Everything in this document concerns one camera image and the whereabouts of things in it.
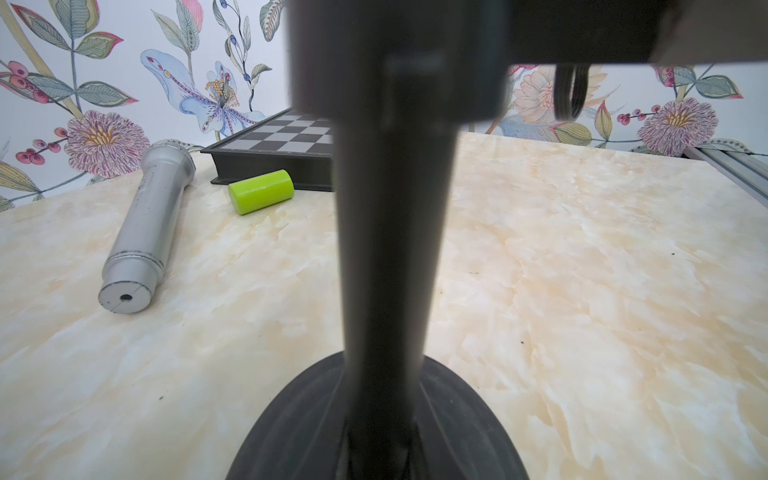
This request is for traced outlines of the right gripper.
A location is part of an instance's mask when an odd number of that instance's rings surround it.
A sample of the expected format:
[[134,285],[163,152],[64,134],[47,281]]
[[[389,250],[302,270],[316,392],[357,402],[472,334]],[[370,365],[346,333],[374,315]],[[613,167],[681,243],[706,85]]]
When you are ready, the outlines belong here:
[[558,120],[580,115],[593,64],[767,58],[764,1],[512,1],[509,7],[507,60],[555,66]]

